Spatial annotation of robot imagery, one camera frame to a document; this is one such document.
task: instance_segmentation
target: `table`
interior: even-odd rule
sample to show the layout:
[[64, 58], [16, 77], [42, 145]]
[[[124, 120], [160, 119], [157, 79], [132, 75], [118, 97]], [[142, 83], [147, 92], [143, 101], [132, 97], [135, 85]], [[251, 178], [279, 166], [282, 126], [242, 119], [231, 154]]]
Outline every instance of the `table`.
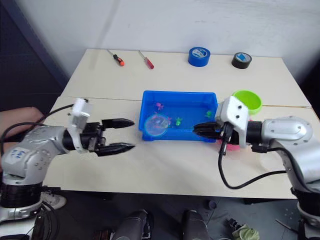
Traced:
[[61, 96], [141, 100], [145, 90], [215, 92], [221, 102], [246, 89], [266, 106], [311, 106], [280, 57], [254, 56], [249, 68], [238, 69], [231, 55], [211, 55], [207, 66], [195, 67], [186, 53], [144, 52], [155, 66], [150, 70], [137, 51], [112, 52], [124, 67], [105, 49], [88, 49]]
[[[72, 104], [74, 97], [59, 97], [52, 109]], [[142, 140], [138, 130], [141, 101], [89, 98], [93, 104], [90, 122], [110, 118], [128, 118], [136, 125], [108, 129], [108, 143], [136, 144], [132, 150], [113, 156], [97, 157], [94, 153], [71, 152], [57, 156], [51, 163], [44, 184], [63, 190], [177, 194], [241, 198], [295, 198], [286, 174], [269, 176], [243, 189], [224, 186], [218, 171], [216, 143], [198, 141]], [[67, 126], [66, 110], [50, 116], [45, 123]], [[310, 108], [264, 106], [253, 120], [294, 115], [309, 121], [320, 140], [320, 124]], [[283, 170], [275, 152], [259, 154], [250, 148], [231, 151], [223, 159], [225, 176], [230, 184], [238, 185], [268, 171]]]

